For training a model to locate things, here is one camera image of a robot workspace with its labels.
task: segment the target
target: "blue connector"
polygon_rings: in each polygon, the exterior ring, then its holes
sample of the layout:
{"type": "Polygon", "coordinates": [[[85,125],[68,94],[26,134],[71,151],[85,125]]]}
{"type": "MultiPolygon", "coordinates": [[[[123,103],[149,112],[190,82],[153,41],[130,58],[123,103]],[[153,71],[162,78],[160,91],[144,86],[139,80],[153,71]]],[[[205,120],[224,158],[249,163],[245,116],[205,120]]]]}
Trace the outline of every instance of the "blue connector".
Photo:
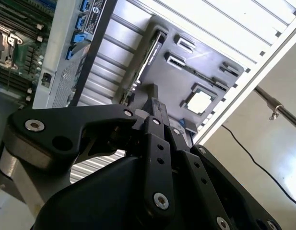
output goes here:
{"type": "Polygon", "coordinates": [[[68,49],[68,52],[67,52],[67,56],[66,56],[66,59],[67,60],[70,60],[74,53],[73,53],[73,50],[74,50],[75,46],[70,46],[69,49],[68,49]]]}
{"type": "Polygon", "coordinates": [[[90,7],[89,0],[83,0],[83,3],[81,5],[81,11],[85,12],[89,10],[89,7],[90,7]]]}
{"type": "Polygon", "coordinates": [[[82,29],[82,26],[85,24],[86,17],[87,17],[86,14],[83,14],[83,13],[80,14],[80,16],[77,18],[75,29],[79,29],[79,30],[82,29]]]}
{"type": "Polygon", "coordinates": [[[82,42],[83,40],[86,39],[86,37],[87,37],[87,34],[85,34],[84,32],[75,31],[72,37],[72,42],[73,43],[82,42]]]}

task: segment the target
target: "metal pipe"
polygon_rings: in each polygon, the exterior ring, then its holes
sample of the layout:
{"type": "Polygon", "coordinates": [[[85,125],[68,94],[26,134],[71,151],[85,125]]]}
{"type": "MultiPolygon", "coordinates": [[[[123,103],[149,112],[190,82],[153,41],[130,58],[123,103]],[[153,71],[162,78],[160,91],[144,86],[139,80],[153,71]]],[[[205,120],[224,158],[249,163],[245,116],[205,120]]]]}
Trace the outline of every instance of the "metal pipe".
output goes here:
{"type": "Polygon", "coordinates": [[[270,96],[261,87],[257,86],[254,91],[266,101],[268,107],[272,110],[272,116],[270,120],[276,119],[281,114],[286,120],[288,120],[296,128],[296,117],[291,114],[285,107],[274,97],[270,96]]]}
{"type": "Polygon", "coordinates": [[[288,120],[296,128],[296,117],[293,114],[291,114],[284,107],[280,107],[278,111],[283,117],[285,117],[286,120],[288,120]]]}

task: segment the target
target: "metal screw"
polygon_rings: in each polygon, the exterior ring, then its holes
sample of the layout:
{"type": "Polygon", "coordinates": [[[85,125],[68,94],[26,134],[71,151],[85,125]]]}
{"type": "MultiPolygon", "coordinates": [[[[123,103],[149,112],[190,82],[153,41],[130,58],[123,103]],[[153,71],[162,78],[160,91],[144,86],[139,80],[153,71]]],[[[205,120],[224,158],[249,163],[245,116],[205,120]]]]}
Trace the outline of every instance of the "metal screw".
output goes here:
{"type": "Polygon", "coordinates": [[[203,148],[199,148],[199,151],[200,151],[202,154],[206,154],[206,151],[205,151],[203,148]]]}
{"type": "Polygon", "coordinates": [[[161,124],[157,119],[153,118],[152,119],[154,123],[156,123],[157,125],[161,124]]]}
{"type": "Polygon", "coordinates": [[[221,230],[230,230],[230,226],[222,217],[217,217],[216,221],[221,230]]]}
{"type": "Polygon", "coordinates": [[[268,220],[267,223],[272,228],[272,230],[277,230],[276,226],[270,220],[268,220]]]}
{"type": "Polygon", "coordinates": [[[162,193],[155,193],[153,197],[154,203],[162,210],[166,210],[169,207],[169,201],[167,197],[162,193]]]}
{"type": "Polygon", "coordinates": [[[124,114],[125,114],[126,116],[133,116],[132,112],[129,111],[129,110],[124,110],[124,114]]]}
{"type": "Polygon", "coordinates": [[[44,130],[45,126],[41,121],[32,119],[25,122],[25,128],[29,131],[40,132],[44,130]]]}
{"type": "Polygon", "coordinates": [[[174,128],[173,131],[175,132],[175,134],[180,135],[180,131],[178,131],[176,128],[174,128]]]}

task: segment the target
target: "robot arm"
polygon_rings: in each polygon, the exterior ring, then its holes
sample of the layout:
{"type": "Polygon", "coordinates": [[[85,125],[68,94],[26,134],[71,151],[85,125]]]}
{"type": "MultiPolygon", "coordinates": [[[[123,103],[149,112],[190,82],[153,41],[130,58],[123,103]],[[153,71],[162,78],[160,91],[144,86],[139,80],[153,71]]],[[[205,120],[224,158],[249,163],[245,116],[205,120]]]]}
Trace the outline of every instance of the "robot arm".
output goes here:
{"type": "Polygon", "coordinates": [[[147,117],[120,104],[12,114],[0,188],[29,206],[34,230],[281,229],[205,147],[187,146],[165,105],[147,104],[147,117]],[[118,149],[124,158],[70,184],[73,164],[118,149]]]}

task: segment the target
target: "black cable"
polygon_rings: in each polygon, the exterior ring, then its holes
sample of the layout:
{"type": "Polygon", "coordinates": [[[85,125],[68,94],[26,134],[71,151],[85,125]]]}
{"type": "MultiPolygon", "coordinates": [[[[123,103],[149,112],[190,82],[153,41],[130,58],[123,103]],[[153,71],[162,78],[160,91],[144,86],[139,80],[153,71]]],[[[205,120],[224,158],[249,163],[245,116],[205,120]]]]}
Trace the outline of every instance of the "black cable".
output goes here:
{"type": "Polygon", "coordinates": [[[194,140],[192,138],[192,134],[190,131],[189,131],[189,136],[190,136],[191,146],[194,146],[194,140]]]}
{"type": "Polygon", "coordinates": [[[256,163],[256,161],[254,160],[253,156],[248,152],[248,150],[236,139],[236,137],[234,136],[233,132],[228,129],[227,127],[225,127],[224,125],[221,125],[223,128],[225,128],[233,137],[233,139],[239,144],[239,146],[250,156],[250,158],[252,159],[253,163],[255,165],[257,165],[260,169],[262,169],[267,175],[269,175],[270,178],[272,178],[272,180],[279,186],[279,188],[284,192],[284,194],[287,196],[287,198],[289,198],[292,202],[294,202],[296,204],[296,201],[286,192],[286,190],[280,185],[280,183],[266,170],[264,169],[262,166],[260,166],[258,163],[256,163]]]}

